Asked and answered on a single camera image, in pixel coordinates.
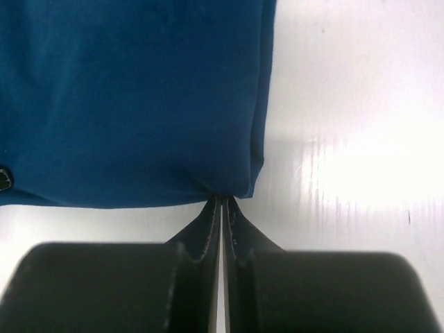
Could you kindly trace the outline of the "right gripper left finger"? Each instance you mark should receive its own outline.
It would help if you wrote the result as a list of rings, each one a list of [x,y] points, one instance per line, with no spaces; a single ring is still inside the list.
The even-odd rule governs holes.
[[[2,332],[214,332],[221,202],[163,244],[43,243],[1,298]]]

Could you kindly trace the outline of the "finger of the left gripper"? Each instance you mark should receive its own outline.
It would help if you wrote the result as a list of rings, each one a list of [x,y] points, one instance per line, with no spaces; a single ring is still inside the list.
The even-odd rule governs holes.
[[[0,191],[6,191],[12,188],[14,179],[11,171],[6,167],[0,166]]]

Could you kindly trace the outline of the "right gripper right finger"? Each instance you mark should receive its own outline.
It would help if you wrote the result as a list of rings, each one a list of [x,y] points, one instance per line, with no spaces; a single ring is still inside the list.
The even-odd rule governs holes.
[[[222,203],[229,332],[439,332],[418,274],[393,253],[284,250]]]

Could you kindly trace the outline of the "navy blue t shirt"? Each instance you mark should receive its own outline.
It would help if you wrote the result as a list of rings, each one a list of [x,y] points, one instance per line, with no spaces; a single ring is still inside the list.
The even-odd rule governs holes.
[[[2,205],[249,198],[274,1],[2,1]]]

